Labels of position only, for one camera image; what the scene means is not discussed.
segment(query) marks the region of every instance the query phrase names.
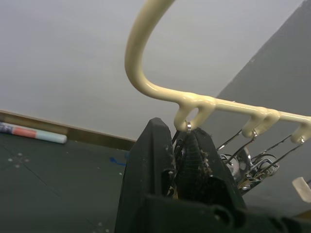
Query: metal clip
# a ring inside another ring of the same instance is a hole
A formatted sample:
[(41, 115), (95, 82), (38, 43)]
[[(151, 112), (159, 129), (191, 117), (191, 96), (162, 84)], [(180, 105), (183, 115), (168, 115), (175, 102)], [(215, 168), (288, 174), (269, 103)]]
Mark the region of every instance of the metal clip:
[[(261, 156), (263, 154), (265, 154), (267, 151), (277, 147), (279, 144), (283, 143), (284, 141), (286, 141), (286, 139), (290, 138), (292, 135), (287, 136), (286, 138), (284, 138), (282, 141), (274, 144), (273, 146), (269, 147), (268, 149), (266, 149), (265, 151), (263, 151), (262, 153), (260, 153), (258, 156)], [(303, 145), (303, 143), (305, 142), (305, 140), (303, 138), (300, 139), (300, 144), (296, 147), (294, 147), (293, 149), (289, 150), (288, 152), (286, 152), (284, 155), (282, 155), (279, 159), (275, 160), (273, 163), (271, 163), (268, 167), (264, 168), (262, 171), (260, 171), (260, 173), (256, 176), (259, 177), (261, 176), (265, 171), (267, 171), (269, 168), (271, 168), (272, 166), (274, 166), (275, 164), (277, 164), (279, 161), (281, 161), (282, 159), (284, 159), (289, 153), (293, 152), (294, 150), (298, 149), (299, 147), (301, 147)]]
[(224, 148), (229, 142), (231, 142), (234, 138), (236, 138), (237, 136), (239, 136), (242, 133), (242, 130), (238, 131), (237, 134), (235, 134), (232, 138), (230, 138), (229, 140), (227, 140), (225, 143), (223, 143), (221, 146), (219, 146), (216, 150), (219, 151), (222, 148)]
[(240, 153), (241, 150), (243, 150), (244, 147), (246, 147), (247, 145), (251, 144), (251, 143), (256, 139), (257, 136), (258, 136), (258, 135), (257, 135), (256, 131), (253, 130), (253, 137), (252, 137), (252, 139), (251, 139), (249, 142), (245, 143), (243, 146), (241, 146), (241, 147), (240, 147), (226, 162), (225, 162), (225, 164), (229, 163), (237, 154)]
[[(276, 157), (271, 155), (271, 154), (265, 154), (265, 155), (262, 155), (260, 157), (257, 157), (257, 159), (254, 161), (254, 165), (251, 167), (251, 169), (249, 169), (249, 171), (247, 172), (246, 176), (248, 178), (252, 178), (252, 177), (256, 177), (258, 173), (261, 172), (261, 167), (267, 163), (267, 164), (272, 164), (274, 163), (274, 161), (276, 160)], [(268, 176), (272, 176), (274, 175), (278, 168), (279, 168), (279, 164), (276, 163), (273, 165), (273, 170), (270, 171), (270, 173), (268, 174)]]

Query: gray wall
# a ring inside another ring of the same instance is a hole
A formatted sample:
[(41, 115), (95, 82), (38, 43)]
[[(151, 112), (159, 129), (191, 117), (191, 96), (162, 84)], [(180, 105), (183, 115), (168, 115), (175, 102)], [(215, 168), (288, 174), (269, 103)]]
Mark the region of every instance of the gray wall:
[[(264, 106), (280, 111), (311, 116), (311, 0), (305, 1), (284, 25), (246, 64), (218, 98)], [(220, 145), (234, 135), (247, 117), (215, 112), (203, 129)], [(294, 132), (298, 125), (279, 122), (261, 135), (249, 149), (253, 156)], [(223, 152), (233, 153), (246, 139), (240, 136)], [(272, 154), (280, 157), (293, 143), (287, 142)], [(281, 162), (278, 173), (244, 197), (248, 206), (283, 215), (296, 215), (311, 209), (301, 201), (291, 182), (311, 177), (311, 141)]]

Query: metal ring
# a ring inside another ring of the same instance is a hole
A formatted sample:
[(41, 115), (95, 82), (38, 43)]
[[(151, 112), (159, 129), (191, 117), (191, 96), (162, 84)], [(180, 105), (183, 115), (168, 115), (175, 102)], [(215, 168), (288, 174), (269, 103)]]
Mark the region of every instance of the metal ring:
[(186, 122), (187, 124), (187, 134), (190, 134), (190, 131), (191, 131), (191, 122)]

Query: cream hanger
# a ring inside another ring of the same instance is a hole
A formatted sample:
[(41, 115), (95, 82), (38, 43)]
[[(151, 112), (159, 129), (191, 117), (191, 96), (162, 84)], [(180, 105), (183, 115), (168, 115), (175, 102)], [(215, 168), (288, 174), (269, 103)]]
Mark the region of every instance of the cream hanger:
[(173, 2), (174, 0), (147, 0), (136, 18), (125, 52), (125, 71), (131, 84), (142, 94), (151, 98), (177, 103), (179, 110), (174, 119), (174, 126), (179, 131), (187, 131), (186, 117), (193, 109), (198, 108), (198, 114), (190, 122), (191, 129), (201, 126), (214, 110), (224, 110), (250, 115), (250, 119), (242, 128), (242, 134), (245, 137), (253, 137), (254, 132), (260, 135), (279, 120), (284, 120), (300, 124), (291, 135), (293, 143), (308, 140), (311, 137), (310, 116), (171, 90), (157, 86), (145, 77), (141, 67), (145, 45), (154, 27)]
[(311, 189), (302, 177), (298, 177), (292, 182), (301, 199), (306, 203), (311, 203)]

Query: dark floor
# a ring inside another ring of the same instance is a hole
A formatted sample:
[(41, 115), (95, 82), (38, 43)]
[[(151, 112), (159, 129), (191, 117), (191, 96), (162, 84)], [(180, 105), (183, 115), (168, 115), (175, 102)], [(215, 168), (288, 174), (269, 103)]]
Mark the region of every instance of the dark floor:
[(124, 155), (0, 134), (0, 232), (112, 233)]

